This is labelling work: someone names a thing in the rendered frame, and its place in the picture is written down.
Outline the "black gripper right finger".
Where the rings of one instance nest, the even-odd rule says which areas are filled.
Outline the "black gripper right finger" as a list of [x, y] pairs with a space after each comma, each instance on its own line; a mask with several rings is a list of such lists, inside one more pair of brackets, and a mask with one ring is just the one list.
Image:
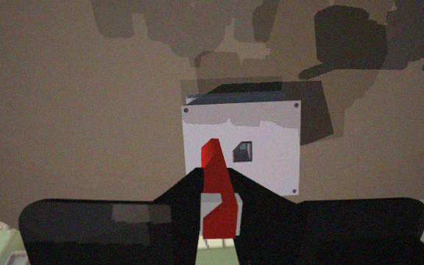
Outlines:
[[313, 265], [324, 241], [404, 236], [424, 231], [424, 203], [413, 198], [307, 200], [294, 203], [227, 168], [241, 197], [239, 265]]

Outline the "red peg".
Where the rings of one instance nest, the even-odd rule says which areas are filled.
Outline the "red peg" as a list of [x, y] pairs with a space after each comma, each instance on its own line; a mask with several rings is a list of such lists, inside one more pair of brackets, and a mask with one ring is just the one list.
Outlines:
[[239, 236], [243, 201], [235, 193], [218, 138], [201, 148], [204, 188], [200, 204], [202, 239], [235, 239]]

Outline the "light grey square panel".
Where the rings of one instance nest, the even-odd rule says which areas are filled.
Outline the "light grey square panel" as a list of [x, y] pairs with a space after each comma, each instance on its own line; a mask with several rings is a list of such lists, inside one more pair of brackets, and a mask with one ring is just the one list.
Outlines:
[[181, 106], [186, 175], [201, 168], [201, 148], [218, 138], [227, 168], [279, 196], [297, 195], [301, 101], [282, 91], [186, 96]]

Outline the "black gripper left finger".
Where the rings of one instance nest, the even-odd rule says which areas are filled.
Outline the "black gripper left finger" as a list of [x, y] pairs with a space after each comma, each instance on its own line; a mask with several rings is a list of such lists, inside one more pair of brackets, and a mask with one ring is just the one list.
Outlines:
[[42, 199], [18, 228], [31, 265], [195, 265], [204, 169], [153, 201]]

